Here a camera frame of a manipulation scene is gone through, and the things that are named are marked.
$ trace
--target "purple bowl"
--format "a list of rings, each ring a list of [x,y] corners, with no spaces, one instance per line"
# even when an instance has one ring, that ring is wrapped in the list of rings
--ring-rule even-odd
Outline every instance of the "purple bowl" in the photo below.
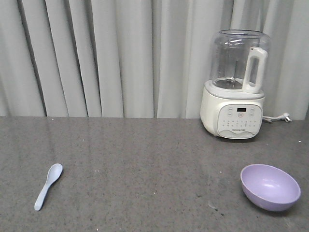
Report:
[[[240,179],[249,200],[265,210],[286,210],[300,197],[298,183],[289,174],[273,166],[248,165],[241,170]]]

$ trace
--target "spoon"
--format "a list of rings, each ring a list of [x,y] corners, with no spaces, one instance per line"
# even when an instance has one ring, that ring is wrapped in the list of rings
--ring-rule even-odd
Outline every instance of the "spoon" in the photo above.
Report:
[[[60,177],[62,173],[62,165],[60,163],[55,163],[53,166],[50,167],[48,174],[47,174],[47,179],[45,182],[45,185],[43,186],[37,201],[34,204],[34,209],[36,211],[39,211],[43,205],[45,196],[47,194],[47,191],[49,187]]]

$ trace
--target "digital display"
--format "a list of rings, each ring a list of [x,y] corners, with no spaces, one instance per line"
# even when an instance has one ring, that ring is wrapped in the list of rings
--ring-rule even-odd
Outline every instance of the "digital display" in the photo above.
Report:
[[[237,112],[246,112],[247,108],[237,108]]]

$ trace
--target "control panel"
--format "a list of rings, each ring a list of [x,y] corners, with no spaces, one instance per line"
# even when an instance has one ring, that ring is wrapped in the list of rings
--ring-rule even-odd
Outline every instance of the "control panel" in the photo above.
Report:
[[[223,106],[218,115],[217,129],[222,137],[253,137],[262,123],[262,109],[254,104],[230,104]]]

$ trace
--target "blender base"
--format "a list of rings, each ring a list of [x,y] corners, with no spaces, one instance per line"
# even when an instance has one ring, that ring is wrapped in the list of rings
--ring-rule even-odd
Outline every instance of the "blender base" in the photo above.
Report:
[[[255,99],[226,99],[212,95],[204,86],[200,116],[207,131],[228,139],[249,139],[260,130],[264,94]]]

